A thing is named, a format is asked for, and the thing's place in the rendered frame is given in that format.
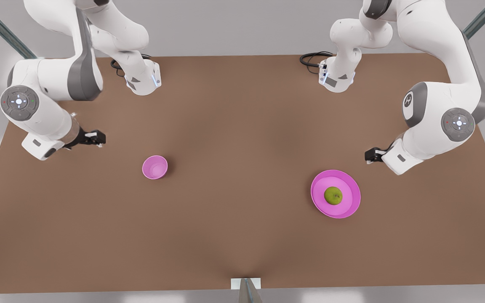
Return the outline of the pink bowl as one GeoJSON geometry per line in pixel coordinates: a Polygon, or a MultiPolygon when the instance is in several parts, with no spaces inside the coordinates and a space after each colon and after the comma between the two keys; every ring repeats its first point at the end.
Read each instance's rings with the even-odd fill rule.
{"type": "Polygon", "coordinates": [[[168,167],[168,162],[164,157],[154,155],[144,161],[142,174],[150,180],[158,180],[167,173],[168,167]]]}

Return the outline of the green apple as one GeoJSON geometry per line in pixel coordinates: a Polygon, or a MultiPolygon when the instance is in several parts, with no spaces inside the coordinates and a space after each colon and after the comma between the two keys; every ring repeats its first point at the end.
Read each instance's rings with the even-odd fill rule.
{"type": "Polygon", "coordinates": [[[330,186],[326,188],[323,197],[330,205],[339,205],[342,202],[343,193],[339,188],[330,186]]]}

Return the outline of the pink plate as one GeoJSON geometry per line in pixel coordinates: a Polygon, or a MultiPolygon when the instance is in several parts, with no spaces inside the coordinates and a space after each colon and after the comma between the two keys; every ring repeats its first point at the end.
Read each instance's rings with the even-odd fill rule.
{"type": "Polygon", "coordinates": [[[361,201],[361,192],[356,181],[340,170],[326,170],[317,174],[310,187],[312,201],[321,213],[331,218],[347,218],[353,215],[361,201]],[[326,188],[335,186],[343,193],[339,205],[330,205],[323,197],[326,188]]]}

